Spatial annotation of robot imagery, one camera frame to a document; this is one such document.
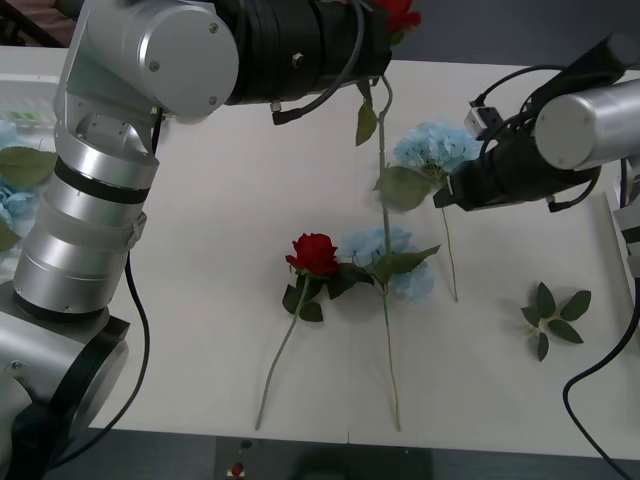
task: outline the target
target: red rose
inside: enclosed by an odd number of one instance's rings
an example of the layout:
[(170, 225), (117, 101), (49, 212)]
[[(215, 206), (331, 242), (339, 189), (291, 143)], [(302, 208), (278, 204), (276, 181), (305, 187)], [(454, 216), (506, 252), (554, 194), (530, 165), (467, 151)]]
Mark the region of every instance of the red rose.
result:
[(404, 33), (422, 21), (419, 12), (410, 12), (412, 0), (375, 0), (389, 13), (389, 34)]
[(298, 270), (309, 270), (316, 275), (330, 275), (339, 270), (336, 250), (331, 239), (321, 233), (303, 234), (293, 242), (296, 256), (287, 255), (286, 260)]

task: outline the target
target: gray floor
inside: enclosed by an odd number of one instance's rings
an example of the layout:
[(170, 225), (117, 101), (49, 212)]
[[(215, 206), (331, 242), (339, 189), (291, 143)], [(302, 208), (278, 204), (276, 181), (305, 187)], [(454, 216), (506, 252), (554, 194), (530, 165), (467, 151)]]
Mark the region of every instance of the gray floor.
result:
[(611, 32), (640, 39), (637, 0), (414, 0), (414, 5), (423, 23), (396, 47), (394, 58), (563, 65)]
[[(423, 25), (397, 49), (407, 60), (535, 65), (566, 64), (611, 31), (640, 38), (638, 0), (416, 0)], [(363, 463), (360, 447), (254, 442), (189, 435), (113, 432), (94, 451), (52, 472), (50, 480), (221, 480), (242, 459), (249, 480), (285, 480), (314, 451)], [(460, 451), (375, 449), (367, 479), (600, 480), (615, 478), (602, 460)], [(640, 463), (625, 463), (640, 478)], [(308, 475), (299, 478), (321, 477)], [(323, 478), (338, 480), (337, 474)]]
[[(425, 450), (112, 432), (47, 480), (224, 480), (241, 462), (247, 480), (606, 480), (597, 458)], [(640, 479), (640, 462), (621, 462)]]

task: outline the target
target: cable connector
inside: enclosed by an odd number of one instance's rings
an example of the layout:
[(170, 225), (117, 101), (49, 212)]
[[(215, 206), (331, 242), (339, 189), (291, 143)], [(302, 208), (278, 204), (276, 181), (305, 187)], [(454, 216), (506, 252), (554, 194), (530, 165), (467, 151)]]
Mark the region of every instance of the cable connector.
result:
[(471, 103), (471, 110), (464, 119), (464, 126), (476, 140), (489, 138), (502, 123), (498, 110), (493, 107), (477, 107), (474, 103)]

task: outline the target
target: screw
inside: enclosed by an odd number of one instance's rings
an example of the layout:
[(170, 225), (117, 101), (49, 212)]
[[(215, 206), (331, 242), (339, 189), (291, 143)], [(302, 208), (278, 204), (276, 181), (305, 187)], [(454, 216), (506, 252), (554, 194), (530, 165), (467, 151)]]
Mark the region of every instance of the screw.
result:
[(304, 54), (302, 52), (294, 53), (291, 57), (291, 66), (296, 70), (302, 66), (303, 62)]

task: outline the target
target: robotic arm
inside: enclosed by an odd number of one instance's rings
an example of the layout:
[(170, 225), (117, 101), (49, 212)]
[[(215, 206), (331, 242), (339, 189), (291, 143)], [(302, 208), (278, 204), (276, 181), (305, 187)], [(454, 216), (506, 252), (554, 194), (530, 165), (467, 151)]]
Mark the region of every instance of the robotic arm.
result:
[[(434, 196), (438, 208), (467, 211), (550, 198), (595, 183), (600, 166), (640, 152), (640, 81), (613, 85), (640, 61), (640, 48), (611, 35), (538, 88), (521, 112), (502, 120), (481, 95), (467, 128), (484, 140)], [(491, 140), (497, 144), (487, 151)], [(551, 202), (552, 211), (558, 207)]]
[(384, 73), (386, 21), (360, 0), (87, 0), (54, 103), (55, 172), (0, 286), (0, 479), (42, 478), (124, 366), (128, 323), (108, 304), (144, 229), (158, 110), (269, 102), (276, 124), (299, 118)]

